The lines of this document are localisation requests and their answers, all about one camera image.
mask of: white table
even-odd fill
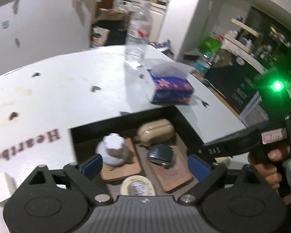
[[[150,46],[146,58],[169,60]],[[32,78],[36,72],[41,75]],[[7,172],[19,186],[39,164],[59,169],[76,161],[70,128],[118,117],[120,112],[158,108],[148,102],[138,80],[137,71],[124,65],[123,46],[61,55],[1,76],[0,154],[8,149],[10,159],[0,159],[0,172]],[[195,96],[190,105],[178,108],[204,142],[244,128],[205,86],[191,75],[188,80]],[[91,92],[91,86],[101,90]],[[9,121],[12,112],[19,116]],[[47,132],[54,129],[60,138],[49,142]],[[29,141],[28,148],[26,141],[31,138],[34,144]],[[13,156],[11,148],[19,150],[21,142],[24,150]],[[6,232],[0,208],[0,233]]]

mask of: hand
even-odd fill
[[[268,153],[268,157],[271,161],[277,162],[280,161],[282,158],[286,157],[290,153],[290,145],[287,141],[283,141],[278,144],[278,148],[272,150]],[[274,164],[257,164],[256,163],[256,155],[252,152],[248,155],[248,161],[255,168],[258,172],[265,177],[266,181],[272,185],[273,189],[279,188],[279,183],[282,180],[282,175],[277,173],[277,169]]]

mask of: round yellow and white container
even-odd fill
[[[121,195],[155,196],[155,191],[149,179],[141,175],[133,175],[123,181]]]

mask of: tissue box side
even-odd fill
[[[143,87],[151,102],[190,102],[194,88],[186,79],[155,77],[151,74],[151,69],[145,69],[144,73]]]

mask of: white bottle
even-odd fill
[[[141,1],[139,11],[131,17],[129,23],[125,44],[125,63],[134,69],[143,65],[149,43],[153,25],[150,7],[150,2]]]

